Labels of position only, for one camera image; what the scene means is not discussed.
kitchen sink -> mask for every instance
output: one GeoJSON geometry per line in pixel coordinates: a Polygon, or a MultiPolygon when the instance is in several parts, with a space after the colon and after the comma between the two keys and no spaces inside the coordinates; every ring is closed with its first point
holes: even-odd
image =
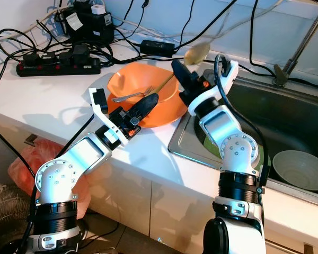
{"type": "MultiPolygon", "coordinates": [[[[318,97],[237,77],[228,98],[262,131],[271,161],[284,150],[303,151],[318,157],[318,97]]],[[[257,134],[239,122],[242,130],[260,143],[257,134]]],[[[222,160],[203,146],[205,137],[198,119],[187,113],[172,137],[169,151],[219,170],[222,160]]],[[[267,187],[318,205],[318,192],[283,182],[273,167],[267,187]]]]}

orange plastic bag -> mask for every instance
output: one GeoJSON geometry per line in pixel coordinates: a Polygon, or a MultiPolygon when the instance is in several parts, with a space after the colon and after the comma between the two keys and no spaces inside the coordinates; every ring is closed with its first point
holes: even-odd
{"type": "MultiPolygon", "coordinates": [[[[35,147],[28,146],[22,150],[22,157],[25,158],[34,173],[47,161],[53,160],[62,146],[47,139],[39,139],[34,142],[35,147]]],[[[17,158],[8,168],[8,174],[16,185],[28,195],[32,194],[34,178],[27,170],[23,162],[17,158]]],[[[90,204],[91,194],[86,176],[82,175],[72,192],[79,195],[77,219],[81,219],[90,204]]]]}

robotic arm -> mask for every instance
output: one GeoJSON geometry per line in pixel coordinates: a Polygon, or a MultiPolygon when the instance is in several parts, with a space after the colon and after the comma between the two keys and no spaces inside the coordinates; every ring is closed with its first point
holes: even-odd
{"type": "Polygon", "coordinates": [[[149,95],[129,111],[122,107],[110,114],[103,89],[90,88],[92,108],[103,126],[88,133],[62,156],[43,164],[36,174],[40,191],[37,212],[33,218],[34,232],[28,238],[30,253],[77,253],[81,239],[76,225],[78,195],[72,193],[82,174],[88,174],[104,163],[118,145],[125,146],[141,128],[138,123],[158,102],[158,95],[149,95]]]}
{"type": "MultiPolygon", "coordinates": [[[[213,70],[198,77],[177,60],[172,67],[184,87],[181,99],[189,113],[199,118],[199,125],[223,159],[219,195],[213,202],[216,217],[206,224],[203,254],[265,253],[262,207],[257,196],[263,189],[258,184],[260,172],[254,170],[259,162],[258,144],[241,130],[227,106],[218,103],[221,95],[213,70]]],[[[220,78],[225,93],[237,74],[238,63],[231,61],[220,78]]]]}

white power adapter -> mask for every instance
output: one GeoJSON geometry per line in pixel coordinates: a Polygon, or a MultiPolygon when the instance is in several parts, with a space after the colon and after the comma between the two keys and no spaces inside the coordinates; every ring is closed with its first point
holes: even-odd
{"type": "Polygon", "coordinates": [[[106,13],[105,5],[101,5],[101,4],[92,5],[91,10],[93,14],[97,14],[97,15],[106,13]]]}

white countertop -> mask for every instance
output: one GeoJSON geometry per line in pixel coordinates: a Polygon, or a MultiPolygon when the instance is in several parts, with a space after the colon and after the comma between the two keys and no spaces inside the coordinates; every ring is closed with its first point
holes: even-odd
{"type": "MultiPolygon", "coordinates": [[[[112,47],[118,59],[135,56],[128,47],[112,47]]],[[[171,70],[171,62],[141,62],[171,70]]],[[[15,66],[14,61],[9,62],[0,82],[0,121],[61,144],[92,114],[88,88],[106,88],[111,76],[122,68],[122,65],[104,68],[100,75],[22,78],[16,74],[15,66]]],[[[126,147],[113,151],[111,162],[170,187],[214,197],[218,194],[219,171],[167,150],[178,122],[143,129],[126,147]]],[[[99,122],[94,120],[87,130],[95,131],[99,127],[99,122]]],[[[263,203],[267,227],[283,230],[283,234],[298,240],[312,239],[318,246],[318,206],[272,189],[266,189],[263,203]]]]}

